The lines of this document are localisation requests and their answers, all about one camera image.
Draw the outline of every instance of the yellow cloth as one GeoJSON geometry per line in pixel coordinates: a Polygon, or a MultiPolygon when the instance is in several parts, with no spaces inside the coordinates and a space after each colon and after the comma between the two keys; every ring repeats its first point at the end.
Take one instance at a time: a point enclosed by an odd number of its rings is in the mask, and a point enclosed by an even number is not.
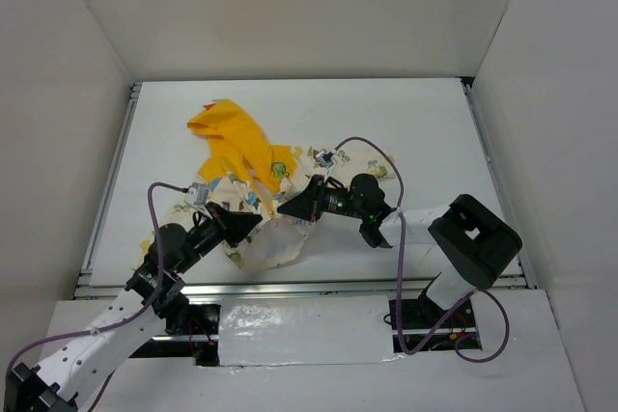
{"type": "Polygon", "coordinates": [[[279,192],[281,179],[291,177],[297,167],[290,147],[272,146],[255,121],[230,99],[207,106],[187,126],[206,136],[211,146],[211,158],[200,168],[200,176],[211,183],[233,173],[250,186],[272,213],[270,201],[262,198],[254,179],[272,193],[279,192]]]}

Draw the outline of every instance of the white wall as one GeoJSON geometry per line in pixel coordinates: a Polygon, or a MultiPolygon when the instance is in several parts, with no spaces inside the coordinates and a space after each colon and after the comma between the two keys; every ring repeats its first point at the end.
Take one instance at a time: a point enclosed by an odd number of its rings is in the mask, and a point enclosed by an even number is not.
{"type": "Polygon", "coordinates": [[[129,87],[103,43],[79,0],[0,0],[2,369],[70,296],[93,226],[129,87]]]}
{"type": "Polygon", "coordinates": [[[618,0],[512,0],[473,88],[589,411],[616,400],[617,25],[618,0]]]}
{"type": "Polygon", "coordinates": [[[472,75],[507,0],[86,0],[140,80],[472,75]]]}

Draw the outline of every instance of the cloth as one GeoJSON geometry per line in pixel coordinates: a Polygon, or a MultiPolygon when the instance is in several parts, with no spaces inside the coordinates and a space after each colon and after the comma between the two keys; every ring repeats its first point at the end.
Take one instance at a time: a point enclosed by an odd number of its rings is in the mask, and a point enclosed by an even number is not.
{"type": "MultiPolygon", "coordinates": [[[[230,211],[262,216],[262,222],[238,248],[221,244],[225,255],[249,272],[293,261],[299,255],[315,223],[281,215],[276,209],[303,191],[313,175],[333,176],[346,186],[360,173],[378,179],[393,177],[388,163],[371,150],[340,150],[334,167],[326,169],[316,159],[323,146],[271,145],[253,119],[229,99],[207,105],[187,126],[205,136],[211,148],[211,157],[194,180],[209,185],[209,201],[230,211]]],[[[187,230],[193,227],[189,207],[182,198],[161,221],[169,222],[187,230]]],[[[142,259],[153,236],[140,245],[142,259]]]]}

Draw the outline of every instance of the cable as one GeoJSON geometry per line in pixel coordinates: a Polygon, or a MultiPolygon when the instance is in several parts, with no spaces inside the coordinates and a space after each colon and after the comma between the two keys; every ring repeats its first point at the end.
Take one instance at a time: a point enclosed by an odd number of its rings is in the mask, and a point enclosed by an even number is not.
{"type": "Polygon", "coordinates": [[[109,382],[112,379],[112,376],[114,376],[115,372],[116,371],[112,371],[109,375],[107,375],[107,378],[105,378],[105,381],[103,381],[103,384],[100,387],[100,390],[98,390],[98,394],[95,400],[93,401],[93,405],[91,405],[90,408],[88,409],[88,412],[93,412],[97,408],[98,402],[103,397],[103,393],[105,393],[105,390],[107,389],[107,385],[109,385],[109,382]]]}
{"type": "MultiPolygon", "coordinates": [[[[358,137],[358,136],[348,137],[347,139],[345,139],[344,141],[342,141],[340,144],[338,144],[335,147],[335,151],[338,151],[344,145],[346,145],[348,142],[351,142],[352,140],[364,142],[370,147],[373,147],[379,154],[381,154],[384,157],[384,159],[388,162],[390,167],[393,168],[393,172],[395,173],[395,175],[397,176],[397,180],[399,181],[400,191],[399,191],[399,198],[397,199],[397,209],[398,209],[397,213],[399,214],[399,217],[402,221],[402,225],[401,225],[401,236],[399,239],[399,257],[397,259],[397,289],[396,289],[396,297],[395,297],[395,319],[396,319],[395,321],[397,325],[397,340],[399,342],[399,346],[401,347],[402,351],[405,354],[407,354],[408,356],[411,356],[411,355],[416,354],[418,351],[420,351],[423,348],[425,344],[427,344],[430,338],[434,335],[435,331],[438,328],[440,328],[442,324],[444,323],[444,321],[446,321],[452,314],[454,314],[461,307],[463,303],[465,303],[468,299],[470,299],[470,296],[474,294],[474,291],[471,291],[470,293],[468,293],[466,296],[460,299],[457,303],[455,303],[455,305],[451,309],[449,309],[446,313],[444,313],[444,315],[439,319],[438,322],[435,323],[434,327],[429,331],[429,333],[425,336],[425,338],[423,338],[423,340],[419,344],[417,344],[413,349],[407,348],[406,338],[404,335],[403,314],[402,314],[403,312],[402,299],[403,299],[403,292],[404,292],[404,258],[406,256],[406,230],[407,230],[406,217],[404,216],[401,210],[401,205],[404,200],[404,193],[406,190],[406,187],[404,186],[404,179],[402,178],[401,173],[397,169],[397,166],[395,166],[395,163],[393,162],[393,160],[390,159],[390,157],[380,147],[378,147],[376,144],[374,144],[370,140],[365,139],[364,137],[358,137]]],[[[474,364],[482,364],[485,362],[492,361],[493,359],[498,357],[500,354],[502,354],[502,351],[504,351],[507,343],[509,342],[509,335],[510,335],[509,317],[507,316],[506,311],[504,310],[504,307],[502,306],[502,304],[497,300],[495,296],[485,291],[484,289],[478,289],[478,291],[486,294],[497,305],[498,309],[502,313],[502,316],[504,317],[505,331],[504,331],[504,340],[502,341],[502,344],[497,349],[497,351],[491,356],[483,358],[483,359],[472,359],[472,358],[464,356],[459,351],[460,343],[464,339],[476,336],[476,334],[469,333],[462,337],[457,338],[457,342],[455,343],[455,352],[462,359],[468,362],[472,362],[474,364]]]]}
{"type": "MultiPolygon", "coordinates": [[[[111,325],[106,325],[104,327],[99,327],[99,328],[96,329],[95,333],[96,332],[100,332],[100,333],[109,332],[110,330],[115,330],[115,329],[123,327],[123,326],[125,326],[125,325],[127,325],[129,323],[132,323],[136,318],[140,317],[146,311],[148,311],[148,309],[153,305],[153,303],[156,301],[156,299],[158,298],[159,294],[161,293],[162,283],[163,283],[163,275],[164,275],[163,274],[163,266],[164,266],[163,246],[162,246],[162,243],[161,243],[161,233],[160,233],[160,231],[158,229],[158,221],[156,220],[155,204],[153,202],[153,191],[157,187],[164,187],[164,188],[168,188],[170,190],[175,190],[177,192],[183,192],[183,193],[186,193],[188,191],[188,188],[177,187],[176,185],[171,185],[169,183],[164,183],[164,182],[155,182],[155,183],[153,183],[148,188],[148,210],[149,210],[149,212],[151,214],[151,219],[153,221],[154,242],[156,244],[156,252],[158,254],[158,256],[157,256],[158,273],[156,275],[156,287],[154,288],[153,293],[148,298],[146,303],[144,303],[144,306],[138,312],[136,312],[133,316],[130,316],[130,317],[126,318],[126,319],[123,319],[120,322],[112,323],[111,325]]],[[[36,342],[32,342],[32,343],[22,347],[16,353],[16,355],[13,356],[13,358],[9,362],[9,365],[7,366],[7,375],[9,375],[11,373],[11,371],[13,370],[13,367],[14,367],[15,363],[17,362],[17,360],[25,352],[28,352],[30,349],[34,349],[35,347],[41,346],[42,344],[45,344],[45,343],[58,342],[58,341],[61,341],[61,340],[68,340],[70,338],[86,337],[86,336],[92,336],[92,335],[93,335],[93,332],[91,332],[90,330],[82,330],[82,331],[79,331],[79,332],[65,333],[63,335],[55,335],[53,337],[47,337],[47,338],[43,338],[41,340],[38,340],[36,342]]]]}

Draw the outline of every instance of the white panel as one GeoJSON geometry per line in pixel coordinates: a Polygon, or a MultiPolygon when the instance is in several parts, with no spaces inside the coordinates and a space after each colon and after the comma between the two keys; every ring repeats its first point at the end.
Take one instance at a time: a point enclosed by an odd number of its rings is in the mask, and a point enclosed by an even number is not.
{"type": "Polygon", "coordinates": [[[512,0],[474,84],[590,411],[616,398],[617,25],[618,0],[512,0]]]}
{"type": "MultiPolygon", "coordinates": [[[[511,318],[513,337],[505,353],[489,364],[472,365],[453,352],[421,352],[370,365],[242,369],[196,368],[190,359],[133,359],[118,369],[97,411],[583,412],[545,293],[494,294],[511,318]]],[[[501,339],[502,317],[493,303],[476,295],[473,304],[483,344],[501,339]]],[[[83,326],[89,306],[91,317],[96,316],[98,301],[59,302],[56,329],[49,334],[83,326]]]]}
{"type": "Polygon", "coordinates": [[[87,0],[141,80],[461,76],[506,0],[87,0]]]}
{"type": "MultiPolygon", "coordinates": [[[[209,156],[186,122],[214,98],[247,110],[273,144],[332,144],[362,135],[395,154],[405,179],[404,207],[439,206],[463,192],[500,214],[492,179],[459,80],[362,79],[145,83],[128,135],[109,212],[95,250],[93,285],[122,285],[140,241],[152,229],[146,191],[156,180],[189,185],[209,156]]],[[[396,180],[383,184],[394,203],[396,180]]],[[[158,214],[176,193],[156,194],[158,214]]],[[[397,250],[369,248],[358,222],[324,217],[291,265],[239,270],[220,250],[186,274],[189,283],[393,279],[397,250]]],[[[447,259],[430,245],[407,247],[406,276],[433,277],[447,259]]],[[[505,274],[519,274],[513,261],[505,274]]]]}
{"type": "Polygon", "coordinates": [[[4,368],[72,291],[128,84],[79,0],[0,0],[0,15],[4,368]]]}
{"type": "Polygon", "coordinates": [[[219,322],[222,366],[370,364],[395,358],[386,296],[229,299],[219,322]]]}

